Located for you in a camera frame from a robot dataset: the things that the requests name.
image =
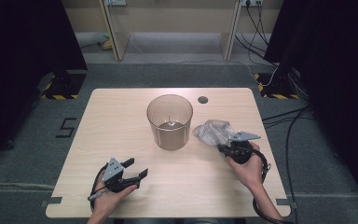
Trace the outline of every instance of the transparent cylindrical container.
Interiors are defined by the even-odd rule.
[[[155,142],[166,150],[176,150],[187,143],[192,117],[193,106],[180,95],[159,96],[147,108]]]

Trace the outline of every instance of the wooden table top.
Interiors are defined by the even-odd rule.
[[[148,168],[141,187],[119,205],[112,217],[256,217],[253,196],[240,183],[217,147],[202,143],[193,134],[175,151],[156,145],[146,116],[148,104],[164,94],[178,94],[193,106],[191,130],[208,119],[229,121],[235,132],[261,136],[260,145],[271,169],[264,186],[282,216],[290,207],[286,199],[255,98],[247,88],[97,89],[86,107],[52,197],[48,217],[89,217],[90,195],[98,171],[110,158],[135,163],[124,178]],[[207,104],[199,103],[201,96]]]

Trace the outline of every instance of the gray carpet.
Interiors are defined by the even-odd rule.
[[[15,147],[0,151],[0,223],[86,223],[84,218],[50,219],[41,203],[51,195],[76,134],[75,130],[70,138],[56,138],[68,134],[60,130],[62,122],[65,118],[76,118],[67,124],[77,127],[91,92],[97,88],[247,87],[254,92],[262,119],[308,104],[304,99],[261,97],[243,65],[89,64],[88,67],[76,100],[39,100],[19,129]],[[250,68],[253,74],[273,71],[266,66]],[[42,90],[49,77],[41,82]],[[265,124],[288,197],[291,192],[285,141],[290,122],[276,125],[271,122],[295,115],[269,119]],[[358,223],[358,187],[345,164],[335,156],[311,111],[291,130],[289,161],[298,223]],[[294,221],[295,216],[287,219]],[[263,223],[258,217],[247,220]]]

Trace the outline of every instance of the plastic bag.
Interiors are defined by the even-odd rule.
[[[210,146],[216,146],[218,144],[227,145],[229,138],[235,133],[228,121],[209,119],[205,124],[195,128],[193,134],[201,142]]]

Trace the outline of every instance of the human hand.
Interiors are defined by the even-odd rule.
[[[260,146],[253,142],[249,142],[253,149],[260,151]],[[261,159],[252,154],[251,158],[244,164],[236,163],[232,158],[227,157],[227,162],[237,175],[240,182],[249,190],[263,188]]]
[[[100,189],[99,192],[102,192],[102,194],[94,201],[94,211],[89,218],[89,224],[103,223],[115,211],[118,203],[137,189],[136,185],[132,185],[123,189],[119,193],[114,193],[105,188],[105,185],[102,181],[103,174],[104,171],[101,172],[100,176],[98,177],[98,182],[94,189]]]

